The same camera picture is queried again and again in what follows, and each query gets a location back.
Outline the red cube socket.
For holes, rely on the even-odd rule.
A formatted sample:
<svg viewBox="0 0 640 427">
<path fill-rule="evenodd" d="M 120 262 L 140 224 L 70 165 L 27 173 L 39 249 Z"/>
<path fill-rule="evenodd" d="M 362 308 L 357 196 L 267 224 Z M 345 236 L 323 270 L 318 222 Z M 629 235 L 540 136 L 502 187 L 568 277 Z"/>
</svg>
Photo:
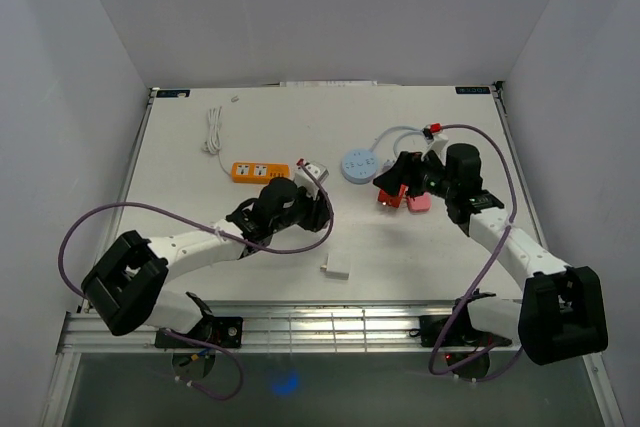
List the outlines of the red cube socket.
<svg viewBox="0 0 640 427">
<path fill-rule="evenodd" d="M 389 197 L 390 196 L 392 196 L 392 195 L 390 195 L 387 192 L 385 192 L 384 190 L 380 189 L 379 193 L 378 193 L 377 201 L 383 206 L 391 207 L 389 205 Z"/>
</svg>

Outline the orange power strip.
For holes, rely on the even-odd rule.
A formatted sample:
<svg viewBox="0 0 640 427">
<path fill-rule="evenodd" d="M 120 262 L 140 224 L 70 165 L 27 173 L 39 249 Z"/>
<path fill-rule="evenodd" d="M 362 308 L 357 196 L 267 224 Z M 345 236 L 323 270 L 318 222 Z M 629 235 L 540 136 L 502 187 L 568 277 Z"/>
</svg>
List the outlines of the orange power strip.
<svg viewBox="0 0 640 427">
<path fill-rule="evenodd" d="M 235 162 L 231 169 L 231 179 L 235 183 L 268 184 L 275 178 L 289 178 L 287 164 Z"/>
</svg>

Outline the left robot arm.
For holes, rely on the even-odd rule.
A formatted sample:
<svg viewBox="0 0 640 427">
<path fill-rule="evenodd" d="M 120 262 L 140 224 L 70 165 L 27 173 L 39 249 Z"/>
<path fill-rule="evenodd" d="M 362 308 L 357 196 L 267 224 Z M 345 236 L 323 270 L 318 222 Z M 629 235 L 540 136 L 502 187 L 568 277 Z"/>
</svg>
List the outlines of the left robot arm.
<svg viewBox="0 0 640 427">
<path fill-rule="evenodd" d="M 171 292 L 168 283 L 216 263 L 274 253 L 274 235 L 290 227 L 329 234 L 333 222 L 319 181 L 276 178 L 212 226 L 194 223 L 192 231 L 166 237 L 121 234 L 85 276 L 81 291 L 115 336 L 150 326 L 201 346 L 211 337 L 213 313 L 196 294 Z"/>
</svg>

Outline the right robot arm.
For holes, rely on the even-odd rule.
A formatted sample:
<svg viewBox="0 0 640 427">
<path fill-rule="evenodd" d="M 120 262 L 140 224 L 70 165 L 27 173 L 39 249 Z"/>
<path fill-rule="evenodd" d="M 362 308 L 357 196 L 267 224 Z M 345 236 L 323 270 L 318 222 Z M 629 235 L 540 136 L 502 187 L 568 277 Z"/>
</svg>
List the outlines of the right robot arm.
<svg viewBox="0 0 640 427">
<path fill-rule="evenodd" d="M 403 152 L 375 178 L 389 195 L 429 193 L 444 200 L 449 219 L 490 253 L 522 291 L 520 303 L 479 291 L 474 281 L 435 340 L 474 344 L 485 334 L 519 344 L 531 361 L 547 365 L 607 349 L 601 282 L 590 267 L 573 267 L 513 224 L 504 204 L 483 187 L 476 147 L 458 143 L 446 157 Z"/>
</svg>

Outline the pink flat plug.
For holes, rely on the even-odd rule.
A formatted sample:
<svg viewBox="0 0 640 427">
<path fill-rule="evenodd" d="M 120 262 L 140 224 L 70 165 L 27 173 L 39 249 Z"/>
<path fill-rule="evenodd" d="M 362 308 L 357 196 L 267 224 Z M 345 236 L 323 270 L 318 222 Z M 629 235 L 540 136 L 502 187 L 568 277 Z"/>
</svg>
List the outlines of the pink flat plug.
<svg viewBox="0 0 640 427">
<path fill-rule="evenodd" d="M 416 197 L 407 196 L 406 202 L 407 208 L 412 214 L 428 212 L 432 205 L 431 196 L 428 193 Z"/>
</svg>

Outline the light blue round socket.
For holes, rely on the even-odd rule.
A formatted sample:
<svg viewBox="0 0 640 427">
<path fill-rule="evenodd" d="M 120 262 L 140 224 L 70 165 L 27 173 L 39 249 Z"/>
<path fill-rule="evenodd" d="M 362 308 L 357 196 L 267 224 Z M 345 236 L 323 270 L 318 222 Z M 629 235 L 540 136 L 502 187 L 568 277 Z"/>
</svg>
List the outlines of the light blue round socket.
<svg viewBox="0 0 640 427">
<path fill-rule="evenodd" d="M 379 162 L 370 149 L 358 148 L 348 151 L 340 163 L 343 177 L 357 185 L 369 183 L 377 174 Z"/>
</svg>

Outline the white charger adapter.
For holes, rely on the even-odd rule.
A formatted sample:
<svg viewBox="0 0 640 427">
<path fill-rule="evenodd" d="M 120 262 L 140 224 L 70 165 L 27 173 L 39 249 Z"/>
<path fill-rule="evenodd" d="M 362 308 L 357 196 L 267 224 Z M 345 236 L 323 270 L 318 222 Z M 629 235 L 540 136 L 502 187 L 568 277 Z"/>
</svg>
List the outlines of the white charger adapter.
<svg viewBox="0 0 640 427">
<path fill-rule="evenodd" d="M 351 272 L 351 256 L 344 252 L 330 252 L 320 266 L 320 271 L 328 278 L 348 280 Z"/>
</svg>

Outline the black corner label left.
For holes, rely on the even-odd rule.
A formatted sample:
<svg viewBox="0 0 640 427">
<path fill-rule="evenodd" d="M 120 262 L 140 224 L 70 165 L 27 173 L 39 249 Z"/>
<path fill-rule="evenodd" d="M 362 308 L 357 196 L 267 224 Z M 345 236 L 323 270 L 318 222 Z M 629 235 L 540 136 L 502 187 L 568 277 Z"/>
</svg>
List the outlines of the black corner label left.
<svg viewBox="0 0 640 427">
<path fill-rule="evenodd" d="M 159 89 L 156 91 L 156 98 L 188 98 L 190 89 Z"/>
</svg>

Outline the aluminium front rail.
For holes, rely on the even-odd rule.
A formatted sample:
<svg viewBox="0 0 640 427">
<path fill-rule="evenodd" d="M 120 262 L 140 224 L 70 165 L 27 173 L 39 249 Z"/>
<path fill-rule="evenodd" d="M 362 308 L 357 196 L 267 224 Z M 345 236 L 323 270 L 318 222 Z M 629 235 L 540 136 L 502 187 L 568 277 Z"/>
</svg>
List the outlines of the aluminium front rail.
<svg viewBox="0 0 640 427">
<path fill-rule="evenodd" d="M 414 353 L 423 350 L 409 332 L 421 316 L 445 317 L 448 305 L 219 305 L 217 317 L 243 319 L 241 354 Z M 158 353 L 156 329 L 142 326 L 113 336 L 95 313 L 69 314 L 60 353 Z"/>
</svg>

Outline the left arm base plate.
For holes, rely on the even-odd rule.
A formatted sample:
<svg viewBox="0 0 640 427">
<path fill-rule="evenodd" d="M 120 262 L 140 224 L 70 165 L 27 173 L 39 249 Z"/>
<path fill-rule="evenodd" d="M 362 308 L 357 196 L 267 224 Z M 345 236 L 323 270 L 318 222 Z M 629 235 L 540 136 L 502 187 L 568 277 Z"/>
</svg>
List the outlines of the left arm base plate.
<svg viewBox="0 0 640 427">
<path fill-rule="evenodd" d="M 214 317 L 199 322 L 191 331 L 181 334 L 181 337 L 195 339 L 197 342 L 207 342 L 226 349 L 240 348 L 243 334 L 242 317 Z M 158 331 L 154 346 L 159 349 L 187 349 L 202 347 L 200 343 L 189 343 L 185 340 Z"/>
</svg>

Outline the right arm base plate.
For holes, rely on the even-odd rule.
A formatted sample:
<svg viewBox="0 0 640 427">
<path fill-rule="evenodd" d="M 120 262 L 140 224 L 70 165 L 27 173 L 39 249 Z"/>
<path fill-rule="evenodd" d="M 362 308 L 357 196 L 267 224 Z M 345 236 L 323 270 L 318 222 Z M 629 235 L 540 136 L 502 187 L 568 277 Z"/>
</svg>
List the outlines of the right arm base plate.
<svg viewBox="0 0 640 427">
<path fill-rule="evenodd" d="M 419 338 L 422 347 L 434 347 L 444 328 L 448 316 L 422 315 L 418 317 L 418 327 L 409 330 L 411 338 Z M 474 329 L 461 320 L 457 320 L 446 334 L 442 345 L 445 347 L 485 347 L 492 344 L 510 346 L 510 339 L 490 332 Z"/>
</svg>

